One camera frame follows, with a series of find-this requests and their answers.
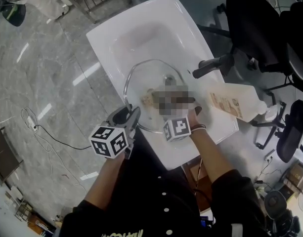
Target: faucet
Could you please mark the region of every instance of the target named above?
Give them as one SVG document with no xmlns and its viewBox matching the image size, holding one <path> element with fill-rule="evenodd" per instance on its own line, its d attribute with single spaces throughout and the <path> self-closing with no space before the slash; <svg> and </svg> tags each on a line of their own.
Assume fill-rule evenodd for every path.
<svg viewBox="0 0 303 237">
<path fill-rule="evenodd" d="M 198 79 L 213 70 L 219 69 L 221 74 L 225 77 L 228 75 L 228 72 L 234 65 L 234 56 L 232 54 L 226 54 L 219 58 L 214 58 L 208 61 L 201 61 L 199 63 L 199 68 L 194 70 L 192 72 L 192 75 L 194 78 Z"/>
</svg>

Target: hand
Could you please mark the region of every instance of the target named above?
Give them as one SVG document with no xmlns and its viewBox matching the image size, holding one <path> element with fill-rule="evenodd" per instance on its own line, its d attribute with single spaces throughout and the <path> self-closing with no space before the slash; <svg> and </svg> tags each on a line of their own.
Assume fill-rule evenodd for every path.
<svg viewBox="0 0 303 237">
<path fill-rule="evenodd" d="M 189 110 L 189 114 L 187 115 L 187 118 L 189 120 L 190 127 L 193 127 L 197 124 L 200 124 L 197 120 L 197 115 L 201 112 L 202 107 L 197 106 L 192 110 Z"/>
</svg>

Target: sink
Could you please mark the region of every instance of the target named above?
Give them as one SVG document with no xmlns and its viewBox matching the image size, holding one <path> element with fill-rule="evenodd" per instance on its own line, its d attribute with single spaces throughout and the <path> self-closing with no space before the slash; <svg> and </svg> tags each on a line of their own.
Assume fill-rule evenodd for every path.
<svg viewBox="0 0 303 237">
<path fill-rule="evenodd" d="M 207 89 L 224 82 L 219 70 L 195 79 L 192 72 L 213 55 L 196 24 L 179 0 L 150 0 L 128 9 L 97 26 L 87 38 L 121 98 L 131 68 L 146 60 L 161 60 L 179 71 L 195 99 L 203 107 L 200 121 L 215 143 L 238 131 L 235 117 L 206 103 Z M 149 77 L 141 76 L 141 82 Z M 129 98 L 135 98 L 129 92 Z M 168 143 L 162 134 L 143 131 L 167 169 L 198 156 L 192 141 Z"/>
</svg>

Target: wall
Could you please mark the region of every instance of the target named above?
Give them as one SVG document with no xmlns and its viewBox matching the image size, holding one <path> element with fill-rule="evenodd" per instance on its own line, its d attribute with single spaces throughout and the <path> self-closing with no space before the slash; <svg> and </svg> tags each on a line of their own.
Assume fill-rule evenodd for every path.
<svg viewBox="0 0 303 237">
<path fill-rule="evenodd" d="M 38 237 L 27 223 L 19 221 L 11 208 L 4 203 L 5 191 L 8 188 L 0 186 L 0 237 Z"/>
</svg>

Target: bottle label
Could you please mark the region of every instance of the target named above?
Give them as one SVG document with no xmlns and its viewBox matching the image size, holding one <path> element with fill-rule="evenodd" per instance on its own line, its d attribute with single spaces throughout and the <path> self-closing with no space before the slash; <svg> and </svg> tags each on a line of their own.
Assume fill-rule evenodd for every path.
<svg viewBox="0 0 303 237">
<path fill-rule="evenodd" d="M 243 118 L 237 98 L 222 97 L 215 93 L 210 93 L 210 96 L 216 108 L 228 112 L 238 118 Z"/>
</svg>

